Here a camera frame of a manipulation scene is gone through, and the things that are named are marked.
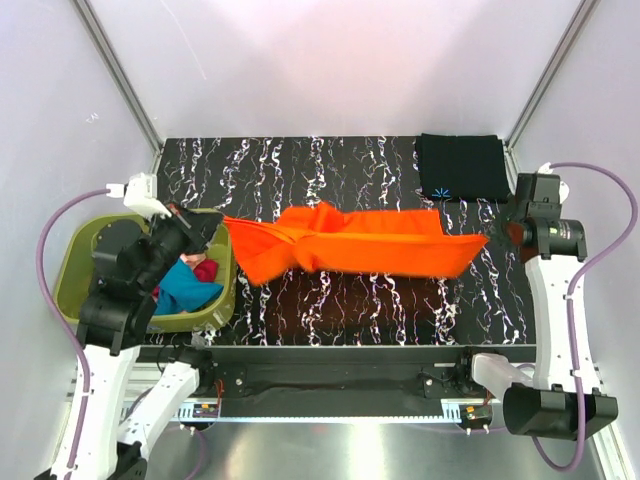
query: plastic basket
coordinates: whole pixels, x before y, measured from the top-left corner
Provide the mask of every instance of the plastic basket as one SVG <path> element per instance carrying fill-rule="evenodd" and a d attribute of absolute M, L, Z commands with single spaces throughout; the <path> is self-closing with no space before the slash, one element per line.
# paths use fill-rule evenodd
<path fill-rule="evenodd" d="M 212 209 L 195 209 L 196 212 L 213 212 Z M 80 307 L 89 295 L 89 285 L 94 272 L 91 252 L 98 232 L 108 224 L 122 219 L 136 221 L 147 231 L 142 217 L 136 214 L 105 215 L 94 218 L 80 227 L 67 248 L 62 270 L 54 289 L 54 302 L 67 322 L 78 323 Z M 221 328 L 231 319 L 236 297 L 236 262 L 233 258 L 231 238 L 224 224 L 218 228 L 207 257 L 218 263 L 216 283 L 224 286 L 222 294 L 211 304 L 193 313 L 154 316 L 148 333 L 185 332 L 206 328 Z"/>

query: orange towel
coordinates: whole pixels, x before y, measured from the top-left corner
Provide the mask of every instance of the orange towel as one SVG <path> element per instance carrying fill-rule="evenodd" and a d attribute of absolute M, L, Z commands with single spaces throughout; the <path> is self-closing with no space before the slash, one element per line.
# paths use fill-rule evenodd
<path fill-rule="evenodd" d="M 341 213 L 326 203 L 287 208 L 278 221 L 225 218 L 238 264 L 253 285 L 300 266 L 308 272 L 462 274 L 484 235 L 445 235 L 438 210 Z"/>

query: black marble table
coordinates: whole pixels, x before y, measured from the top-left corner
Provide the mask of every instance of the black marble table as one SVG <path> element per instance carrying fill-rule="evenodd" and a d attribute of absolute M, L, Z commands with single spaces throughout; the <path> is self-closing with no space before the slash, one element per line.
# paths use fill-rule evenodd
<path fill-rule="evenodd" d="M 160 200 L 275 221 L 291 205 L 348 212 L 438 208 L 444 231 L 486 233 L 502 205 L 419 194 L 413 137 L 188 138 L 166 142 Z M 287 272 L 262 287 L 238 274 L 235 314 L 208 344 L 535 343 L 531 292 L 515 250 L 490 241 L 454 280 Z M 166 343 L 169 335 L 152 335 Z"/>

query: blue cloth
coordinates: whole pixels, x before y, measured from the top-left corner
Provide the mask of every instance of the blue cloth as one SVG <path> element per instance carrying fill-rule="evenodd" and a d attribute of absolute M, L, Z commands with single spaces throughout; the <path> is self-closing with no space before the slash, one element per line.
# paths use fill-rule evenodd
<path fill-rule="evenodd" d="M 222 293 L 222 285 L 198 280 L 193 270 L 178 260 L 160 282 L 156 315 L 194 312 Z"/>

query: black folded cloth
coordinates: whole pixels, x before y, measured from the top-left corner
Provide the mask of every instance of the black folded cloth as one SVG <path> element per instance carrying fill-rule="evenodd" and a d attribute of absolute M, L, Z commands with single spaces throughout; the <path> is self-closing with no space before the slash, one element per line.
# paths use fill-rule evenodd
<path fill-rule="evenodd" d="M 432 200 L 484 198 L 506 202 L 510 193 L 502 141 L 495 135 L 416 138 L 422 194 Z"/>

